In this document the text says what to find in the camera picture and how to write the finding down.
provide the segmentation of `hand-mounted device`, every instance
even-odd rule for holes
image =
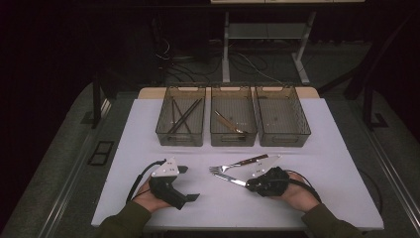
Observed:
[[[305,182],[290,178],[287,172],[295,173],[303,177],[308,184]],[[321,197],[318,192],[313,188],[312,184],[303,175],[294,171],[284,171],[280,167],[269,169],[266,173],[262,174],[257,178],[251,178],[247,181],[242,181],[236,178],[232,178],[222,173],[213,174],[219,179],[223,179],[234,184],[244,186],[250,191],[257,192],[261,196],[281,196],[287,190],[290,183],[300,185],[303,188],[311,192],[315,198],[321,202]]]
[[[164,161],[158,161],[150,164],[136,179],[133,184],[130,193],[127,197],[127,202],[130,201],[133,197],[133,194],[139,185],[140,181],[143,178],[143,175],[148,169],[152,166],[160,165],[157,170],[152,173],[152,177],[149,180],[149,186],[151,188],[151,193],[154,194],[156,198],[162,199],[171,206],[176,207],[178,210],[182,208],[185,202],[195,201],[200,194],[188,194],[184,195],[177,191],[172,186],[172,182],[176,180],[179,174],[185,174],[188,170],[186,166],[178,166],[174,158]]]

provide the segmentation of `table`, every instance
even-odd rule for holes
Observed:
[[[363,230],[383,229],[383,221],[368,194],[324,99],[316,90],[297,87],[312,134],[303,148],[213,148],[209,135],[209,94],[206,100],[204,145],[197,148],[162,147],[155,133],[164,88],[144,88],[135,100],[111,170],[92,219],[98,226],[118,213],[137,175],[155,161],[175,157],[188,166],[173,186],[183,194],[200,193],[181,210],[154,213],[145,231],[155,230],[304,230],[302,213],[282,201],[260,197],[240,186],[212,176],[208,167],[231,164],[261,154],[281,155],[277,166],[304,174],[323,202],[340,219]],[[253,167],[227,174],[250,179]]]

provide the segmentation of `wrist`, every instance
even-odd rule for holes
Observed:
[[[311,200],[308,201],[304,207],[302,207],[302,211],[305,213],[308,213],[310,210],[312,210],[314,207],[316,207],[317,205],[321,204],[318,200]]]
[[[155,211],[158,210],[158,207],[156,206],[156,203],[153,201],[149,201],[147,199],[141,199],[140,197],[136,197],[133,199],[133,201],[144,207],[146,210],[148,210],[150,213],[154,213]]]

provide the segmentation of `fork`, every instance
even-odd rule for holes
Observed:
[[[264,154],[264,155],[260,155],[260,156],[257,156],[257,157],[253,157],[253,158],[244,160],[244,161],[236,162],[236,163],[231,164],[229,166],[210,167],[209,171],[210,171],[211,174],[224,173],[226,170],[228,170],[232,167],[240,167],[240,166],[248,165],[248,164],[256,162],[257,160],[264,159],[264,158],[267,158],[267,157],[268,157],[268,155]]]

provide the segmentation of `wire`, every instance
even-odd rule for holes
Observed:
[[[257,69],[258,70],[266,70],[267,68],[268,68],[268,63],[262,58],[262,57],[260,57],[260,56],[254,56],[255,58],[257,58],[257,59],[259,59],[263,64],[264,64],[264,66],[263,67],[257,67]],[[243,66],[245,66],[245,67],[249,67],[249,68],[252,68],[252,69],[255,69],[253,66],[251,66],[250,64],[249,64],[249,62],[248,61],[246,61],[246,63],[242,63],[242,62],[240,62],[240,61],[238,61],[238,63],[240,64],[240,65],[243,65]]]
[[[242,70],[242,69],[240,69],[238,66],[237,66],[237,61],[234,59],[234,58],[230,58],[229,59],[229,63],[237,70],[237,71],[239,71],[239,72],[241,72],[241,73],[245,73],[245,74],[249,74],[249,75],[255,75],[255,74],[258,74],[258,72],[257,71],[255,71],[255,70],[253,70],[252,72],[249,72],[249,71],[244,71],[244,70]]]
[[[261,74],[262,76],[264,76],[264,77],[266,77],[266,78],[269,78],[269,79],[272,79],[272,80],[274,80],[274,81],[277,81],[277,82],[281,82],[280,80],[277,80],[277,79],[275,79],[275,78],[273,78],[273,77],[270,77],[270,76],[268,76],[268,75],[266,75],[265,73],[263,73],[263,72],[261,72],[246,56],[244,56],[244,55],[242,55],[242,54],[240,54],[240,53],[238,53],[238,55],[239,56],[241,56],[241,57],[243,57],[247,62],[249,62],[250,63],[250,65],[259,73],[259,74]]]
[[[191,76],[188,72],[186,72],[186,71],[182,71],[182,70],[177,69],[177,68],[174,68],[174,67],[170,67],[169,69],[172,69],[172,70],[175,70],[175,71],[181,72],[181,73],[183,73],[183,74],[187,75],[187,76],[189,77],[189,79],[191,79],[191,81],[195,82],[194,78],[193,78],[193,77],[192,77],[192,76]]]
[[[363,171],[363,170],[361,170],[359,168],[358,168],[358,171],[361,174],[363,174],[364,176],[366,176],[371,181],[371,183],[373,184],[374,189],[376,190],[376,193],[377,193],[377,196],[378,196],[378,199],[379,199],[379,205],[378,205],[379,208],[377,210],[379,211],[379,214],[382,214],[382,210],[383,210],[383,198],[382,198],[382,193],[380,192],[379,186],[377,185],[376,182],[374,182],[373,178],[368,173],[366,173],[365,171]]]
[[[163,56],[161,56],[160,54],[158,54],[158,53],[155,53],[155,55],[158,57],[158,58],[161,58],[162,60],[170,60],[170,57],[167,55],[167,53],[169,52],[169,50],[170,50],[170,43],[165,39],[165,38],[162,38],[162,40],[164,40],[165,42],[166,42],[166,45],[167,45],[167,47],[166,47],[166,50],[163,52],[163,54],[164,54],[164,57]]]
[[[132,200],[132,197],[133,197],[133,194],[134,194],[134,191],[136,190],[136,188],[137,188],[137,186],[139,185],[139,183],[140,183],[140,181],[143,179],[143,176],[145,175],[145,173],[151,168],[151,167],[153,167],[153,166],[157,166],[157,165],[159,165],[159,166],[161,166],[161,165],[163,165],[163,163],[165,163],[166,162],[166,160],[163,160],[163,161],[156,161],[156,162],[154,162],[154,163],[151,163],[150,165],[148,165],[143,171],[142,171],[142,173],[141,174],[139,174],[138,176],[137,176],[137,178],[136,178],[136,181],[134,182],[134,184],[133,184],[133,186],[132,186],[132,188],[131,188],[131,190],[130,190],[130,192],[129,192],[129,195],[127,196],[127,199],[126,199],[126,202],[129,202],[130,200]]]
[[[291,170],[284,170],[284,171],[285,171],[285,172],[294,173],[294,174],[297,174],[297,175],[301,176],[303,179],[305,179],[305,181],[306,181],[306,182],[308,182],[308,184],[309,184],[311,187],[313,187],[313,185],[311,184],[311,182],[309,182],[309,180],[308,180],[305,176],[301,175],[300,173],[298,173],[298,172],[296,172],[296,171],[291,171]]]
[[[149,188],[149,189],[147,189],[147,190],[144,190],[144,191],[142,191],[142,192],[138,193],[137,195],[135,195],[135,196],[132,198],[132,200],[133,200],[134,198],[136,198],[136,197],[138,197],[138,196],[140,196],[140,195],[142,195],[142,194],[144,194],[144,193],[146,193],[146,192],[150,191],[150,190],[151,190],[151,189]]]
[[[210,82],[210,78],[208,78],[208,77],[206,76],[206,74],[204,74],[204,73],[194,72],[194,71],[192,71],[191,69],[189,69],[189,68],[187,68],[187,67],[185,67],[185,66],[179,65],[179,64],[175,64],[174,66],[182,67],[182,68],[184,68],[185,70],[187,70],[188,72],[190,72],[191,74],[194,74],[194,75],[199,75],[199,76],[203,76],[204,78],[206,78],[207,83],[209,83],[209,82]]]
[[[184,82],[184,80],[182,80],[182,78],[180,78],[180,77],[178,77],[178,76],[176,76],[175,74],[173,74],[173,73],[171,73],[171,72],[166,72],[167,74],[169,74],[169,75],[171,75],[171,76],[173,76],[173,77],[175,77],[176,79],[178,79],[178,81],[180,81],[180,82]]]
[[[183,65],[180,65],[179,63],[176,63],[175,65],[178,66],[178,67],[184,68],[185,70],[191,72],[192,74],[196,74],[196,75],[201,75],[202,76],[202,75],[210,75],[210,74],[216,72],[217,69],[219,68],[221,62],[222,62],[222,58],[219,58],[219,60],[218,60],[218,62],[216,64],[216,67],[214,69],[212,69],[211,71],[209,71],[209,72],[194,72],[191,69],[189,69],[189,68],[187,68],[187,67],[185,67]]]
[[[305,66],[307,66],[312,61],[312,59],[314,59],[314,57],[315,55],[312,55],[311,58],[309,58],[309,60],[302,66],[302,68],[298,72],[301,72],[303,69],[305,69]]]
[[[264,53],[274,53],[276,51],[279,50],[284,50],[284,49],[288,49],[288,48],[292,48],[292,47],[296,47],[298,46],[298,44],[296,43],[290,43],[287,41],[284,41],[285,45],[283,46],[278,46],[276,43],[269,43],[268,46],[272,47],[272,49],[264,49],[263,52]],[[236,51],[236,52],[253,52],[254,54],[259,54],[262,49],[261,48],[253,48],[255,44],[246,44],[246,45],[240,45],[239,48],[232,48],[232,51]]]

